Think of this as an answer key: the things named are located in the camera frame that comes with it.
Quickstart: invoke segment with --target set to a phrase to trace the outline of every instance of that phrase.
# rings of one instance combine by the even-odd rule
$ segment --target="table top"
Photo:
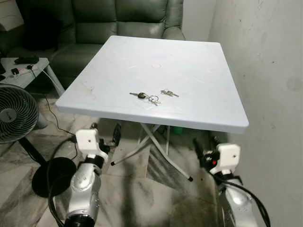
[[[17,58],[1,58],[1,64],[3,65],[6,72],[2,74],[6,78],[4,80],[1,80],[0,83],[2,84],[12,84],[19,86],[21,88],[26,88],[27,85],[29,85],[35,77],[33,76],[32,72],[30,70],[27,70],[27,65],[30,64],[15,64],[15,59]],[[48,66],[49,61],[47,58],[39,58],[39,61],[35,64],[35,66],[32,68],[35,75],[38,76],[41,72],[41,70],[44,70],[46,66]],[[19,70],[19,74],[13,75],[11,73],[11,70],[17,68]]]
[[[173,91],[179,97],[160,93]],[[130,92],[157,95],[158,106]],[[219,43],[111,36],[56,102],[60,111],[243,133],[248,120]]]

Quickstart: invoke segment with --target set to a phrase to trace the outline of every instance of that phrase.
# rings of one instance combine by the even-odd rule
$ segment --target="electric fan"
[[[41,196],[48,197],[46,173],[48,161],[25,138],[38,123],[39,109],[34,98],[24,89],[7,84],[0,84],[0,144],[19,141],[29,156],[40,164],[32,180],[33,191]],[[49,181],[53,195],[65,191],[70,185],[70,179],[76,172],[76,166],[66,157],[57,157],[52,160],[49,171]]]

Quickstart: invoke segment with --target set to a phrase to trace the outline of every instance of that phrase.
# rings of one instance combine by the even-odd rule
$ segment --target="sofa armrest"
[[[0,32],[0,51],[2,55],[6,56],[12,48],[22,45],[24,31],[25,26],[22,25],[7,32]]]
[[[179,27],[168,27],[165,29],[162,39],[185,40],[185,37]]]

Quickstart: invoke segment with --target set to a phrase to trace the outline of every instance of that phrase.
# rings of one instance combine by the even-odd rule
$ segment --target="white wall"
[[[182,32],[186,40],[207,41],[216,0],[184,0]]]
[[[303,226],[302,27],[301,0],[217,0],[209,35],[250,121],[230,135],[242,146],[238,173],[273,227]]]

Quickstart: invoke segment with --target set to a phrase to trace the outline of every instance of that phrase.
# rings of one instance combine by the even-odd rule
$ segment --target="leather sofa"
[[[72,83],[111,35],[185,39],[180,30],[183,0],[17,0],[17,3],[25,24],[31,7],[48,9],[62,22],[58,48],[25,49],[22,46],[25,26],[20,26],[0,33],[0,51],[8,57],[48,58],[64,87]]]

